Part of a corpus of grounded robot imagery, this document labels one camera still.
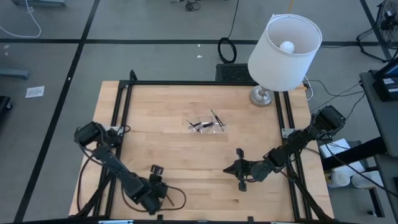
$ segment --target concrete floor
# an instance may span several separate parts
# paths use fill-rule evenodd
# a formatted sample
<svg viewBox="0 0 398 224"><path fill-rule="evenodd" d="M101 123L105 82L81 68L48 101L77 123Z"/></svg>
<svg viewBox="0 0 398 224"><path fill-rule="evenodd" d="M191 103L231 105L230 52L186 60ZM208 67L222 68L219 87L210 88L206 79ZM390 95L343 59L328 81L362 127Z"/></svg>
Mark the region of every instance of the concrete floor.
<svg viewBox="0 0 398 224"><path fill-rule="evenodd" d="M289 0L241 1L231 39L257 40L270 16L285 13ZM94 0L67 0L67 7L34 6L42 27L41 39L79 39ZM367 0L376 16L377 0ZM235 0L203 0L197 12L186 12L169 1L101 0L89 39L219 39L231 28ZM359 1L296 1L292 12L318 24L325 41L354 41L370 28ZM0 26L18 34L37 30L22 6L0 2ZM0 39L10 38L0 31ZM376 41L374 35L367 41ZM246 63L253 45L237 45L236 63ZM77 44L0 44L0 67L27 69L28 80L0 77L0 95L13 99L14 108L0 129L0 223L12 222L50 124ZM383 56L380 47L367 50ZM68 215L80 169L81 152L73 143L77 126L93 117L101 82L126 79L134 69L140 80L214 80L215 67L222 63L217 46L202 44L121 45L86 44L54 132L47 157L25 215L25 221L63 218ZM363 55L358 47L318 51L309 79L321 80L332 93L348 89L359 73L383 64ZM28 87L45 85L41 98L25 99ZM314 108L330 97L312 83ZM331 102L348 114L360 95ZM336 138L367 141L379 136L363 99ZM347 187L330 191L335 217L346 222L394 223L387 198L380 192L386 218L366 214L372 209L368 191Z"/></svg>

